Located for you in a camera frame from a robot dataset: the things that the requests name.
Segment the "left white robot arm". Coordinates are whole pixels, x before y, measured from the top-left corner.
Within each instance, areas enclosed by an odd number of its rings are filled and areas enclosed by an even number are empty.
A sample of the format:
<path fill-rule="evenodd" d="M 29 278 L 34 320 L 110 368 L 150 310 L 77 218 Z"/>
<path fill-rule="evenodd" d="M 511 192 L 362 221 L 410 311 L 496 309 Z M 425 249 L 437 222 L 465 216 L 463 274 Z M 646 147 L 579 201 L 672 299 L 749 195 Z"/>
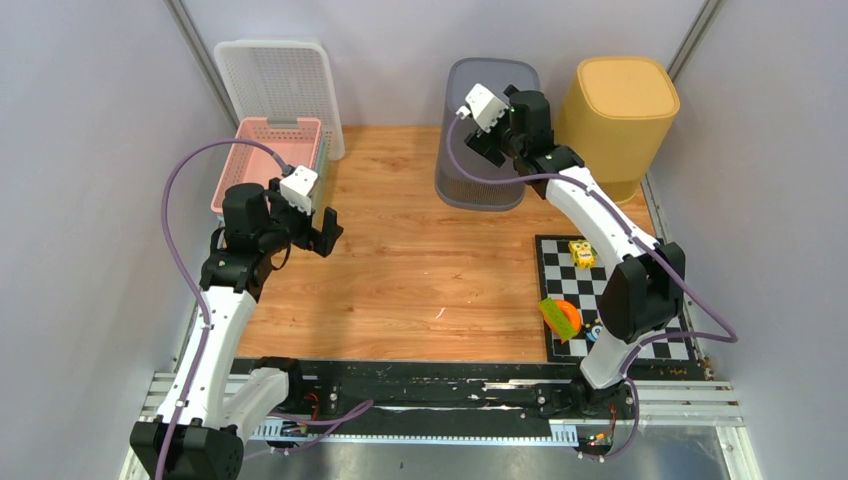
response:
<path fill-rule="evenodd" d="M 298 173 L 268 186 L 233 185 L 222 203 L 199 281 L 194 331 L 165 400 L 153 419 L 138 421 L 130 446 L 153 479 L 234 479 L 247 440 L 273 410 L 298 411 L 306 400 L 301 366 L 265 357 L 232 396 L 225 388 L 245 326 L 260 299 L 272 258 L 297 247 L 327 257 L 343 229 L 332 208 L 313 227 L 316 179 Z"/>

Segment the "blue perforated basket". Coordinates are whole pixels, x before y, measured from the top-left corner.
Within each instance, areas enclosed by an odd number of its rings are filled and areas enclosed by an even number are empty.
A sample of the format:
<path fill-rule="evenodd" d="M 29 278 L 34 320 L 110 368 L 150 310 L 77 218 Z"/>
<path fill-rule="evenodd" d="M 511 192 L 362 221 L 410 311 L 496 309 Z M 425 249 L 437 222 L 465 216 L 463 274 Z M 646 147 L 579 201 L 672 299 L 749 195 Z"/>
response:
<path fill-rule="evenodd" d="M 328 168 L 328 135 L 323 134 L 321 136 L 321 141 L 319 144 L 319 149 L 316 153 L 314 164 L 312 170 L 317 175 L 317 180 L 315 186 L 311 192 L 311 198 L 314 203 L 320 203 L 324 189 L 325 189 L 325 177 Z"/>

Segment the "yellow slatted waste bin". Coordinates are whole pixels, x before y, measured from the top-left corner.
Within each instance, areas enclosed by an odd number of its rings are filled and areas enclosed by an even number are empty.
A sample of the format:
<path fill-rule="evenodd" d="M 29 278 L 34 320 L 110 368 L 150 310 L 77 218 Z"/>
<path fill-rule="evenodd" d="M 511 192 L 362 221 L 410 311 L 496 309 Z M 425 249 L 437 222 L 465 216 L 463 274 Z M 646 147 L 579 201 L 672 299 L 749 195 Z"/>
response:
<path fill-rule="evenodd" d="M 616 203 L 630 201 L 680 109 L 665 67 L 640 56 L 592 57 L 576 68 L 554 122 Z"/>

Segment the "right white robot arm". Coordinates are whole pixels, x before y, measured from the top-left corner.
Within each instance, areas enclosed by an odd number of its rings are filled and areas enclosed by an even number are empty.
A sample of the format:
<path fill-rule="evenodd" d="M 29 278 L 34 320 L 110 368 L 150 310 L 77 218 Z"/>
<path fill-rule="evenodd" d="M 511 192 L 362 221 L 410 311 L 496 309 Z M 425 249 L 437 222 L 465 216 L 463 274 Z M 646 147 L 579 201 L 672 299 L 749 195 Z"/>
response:
<path fill-rule="evenodd" d="M 685 254 L 629 220 L 582 158 L 555 142 L 550 104 L 542 92 L 509 85 L 497 95 L 477 83 L 456 114 L 475 124 L 465 145 L 497 167 L 511 163 L 516 181 L 531 185 L 562 212 L 606 269 L 607 284 L 597 303 L 602 330 L 570 386 L 575 411 L 596 417 L 621 388 L 639 341 L 663 331 L 681 314 L 678 282 L 685 274 Z"/>

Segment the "grey slatted waste bin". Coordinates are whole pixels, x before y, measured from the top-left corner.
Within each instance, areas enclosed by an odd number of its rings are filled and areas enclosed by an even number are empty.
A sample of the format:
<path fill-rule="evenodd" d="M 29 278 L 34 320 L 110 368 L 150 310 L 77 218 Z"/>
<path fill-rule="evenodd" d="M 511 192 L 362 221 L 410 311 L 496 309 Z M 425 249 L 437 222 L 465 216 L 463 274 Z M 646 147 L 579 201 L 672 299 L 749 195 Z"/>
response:
<path fill-rule="evenodd" d="M 464 105 L 465 96 L 476 84 L 482 84 L 505 101 L 504 89 L 513 85 L 520 90 L 538 90 L 539 75 L 531 65 L 511 59 L 469 57 L 457 61 L 450 69 L 446 87 L 442 132 L 435 167 L 435 191 L 449 206 L 477 211 L 501 212 L 518 206 L 524 198 L 525 187 L 519 184 L 488 185 L 473 181 L 461 174 L 468 173 L 488 179 L 514 178 L 516 172 L 509 162 L 500 167 L 492 165 L 465 143 L 476 124 L 461 120 L 453 135 L 448 127 L 457 118 L 456 111 Z"/>

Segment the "pink perforated basket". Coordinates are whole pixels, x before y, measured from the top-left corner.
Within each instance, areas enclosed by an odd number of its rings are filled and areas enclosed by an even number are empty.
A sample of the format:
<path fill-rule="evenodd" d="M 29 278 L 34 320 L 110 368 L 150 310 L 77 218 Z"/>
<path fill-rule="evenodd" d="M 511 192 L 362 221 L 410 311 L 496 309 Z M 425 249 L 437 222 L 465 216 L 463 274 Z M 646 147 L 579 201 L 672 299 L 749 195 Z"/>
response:
<path fill-rule="evenodd" d="M 310 169 L 313 168 L 322 135 L 322 121 L 313 117 L 246 117 L 236 133 L 240 139 L 269 147 L 289 165 L 303 165 Z M 223 216 L 222 203 L 229 187 L 240 183 L 267 186 L 272 177 L 280 174 L 276 161 L 266 152 L 248 145 L 232 145 L 211 200 L 211 211 L 218 217 Z"/>

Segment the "white perforated basket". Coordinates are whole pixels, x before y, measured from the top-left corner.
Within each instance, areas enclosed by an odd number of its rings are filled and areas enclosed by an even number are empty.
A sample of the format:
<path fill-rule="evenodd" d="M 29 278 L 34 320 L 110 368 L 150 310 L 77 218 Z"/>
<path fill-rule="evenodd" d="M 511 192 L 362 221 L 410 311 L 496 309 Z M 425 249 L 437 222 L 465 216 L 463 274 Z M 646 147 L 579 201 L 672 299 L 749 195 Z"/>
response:
<path fill-rule="evenodd" d="M 213 57 L 239 118 L 317 118 L 327 138 L 328 158 L 340 160 L 345 156 L 331 62 L 318 39 L 223 41 L 214 47 Z"/>

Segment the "green perforated basket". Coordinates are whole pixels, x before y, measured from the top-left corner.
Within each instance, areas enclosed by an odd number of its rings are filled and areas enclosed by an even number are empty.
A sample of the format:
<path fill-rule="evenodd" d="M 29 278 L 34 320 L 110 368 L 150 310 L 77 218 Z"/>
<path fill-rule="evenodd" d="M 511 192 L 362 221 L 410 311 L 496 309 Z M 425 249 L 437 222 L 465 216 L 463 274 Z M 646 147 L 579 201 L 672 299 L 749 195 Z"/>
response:
<path fill-rule="evenodd" d="M 318 182 L 313 191 L 312 196 L 313 207 L 317 213 L 321 213 L 323 210 L 323 200 L 326 190 L 329 162 L 330 160 L 328 158 L 328 139 L 327 135 L 323 134 L 319 145 L 319 150 L 315 159 L 315 171 L 318 175 Z"/>

